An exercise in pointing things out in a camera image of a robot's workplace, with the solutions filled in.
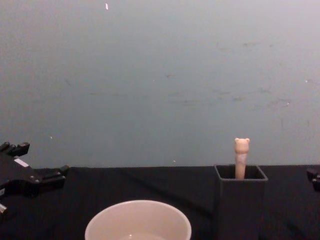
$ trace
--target gray wall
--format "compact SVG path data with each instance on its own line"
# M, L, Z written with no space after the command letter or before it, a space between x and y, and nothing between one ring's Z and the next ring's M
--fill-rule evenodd
M0 141L35 168L316 164L318 0L0 0Z

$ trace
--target bowl rim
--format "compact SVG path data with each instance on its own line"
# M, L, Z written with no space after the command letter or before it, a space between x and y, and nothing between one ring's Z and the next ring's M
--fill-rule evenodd
M97 220L97 218L104 214L105 212L111 210L111 209L114 209L116 207L119 207L119 206L122 206L122 205L128 205L128 204L132 204L132 203L148 203L148 204L154 204L154 205L161 205L161 206L164 206L166 208L169 208L173 211L175 211L176 213L178 213L180 215L180 217L182 217L182 219L184 220L184 222L186 223L186 226L187 226L187 233L186 233L186 239L185 240L190 240L191 239L191 233L192 233L192 227L191 227L191 224L190 224L190 221L189 219L187 218L187 216L182 212L180 211L178 208L172 206L172 205L169 205L167 203L164 203L164 202L161 202L161 201L153 201L153 200L130 200L130 201L124 201L124 202L120 202L120 203L116 203L114 205L111 205L107 208L105 208L104 210L100 211L99 213L97 213L91 220L90 222L88 223L88 225L86 226L86 229L85 229L85 233L84 233L84 239L85 240L89 240L89 230L91 228L91 226L95 223L95 221Z

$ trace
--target black table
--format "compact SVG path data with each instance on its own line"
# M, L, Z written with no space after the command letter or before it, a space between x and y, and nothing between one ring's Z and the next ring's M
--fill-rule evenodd
M320 193L314 192L307 180L307 166L261 168L269 182L259 239L320 240ZM141 199L175 206L190 220L192 240L212 240L211 166L72 167L63 189L33 199L4 198L1 203L10 212L0 225L0 239L81 240L98 212L113 204Z

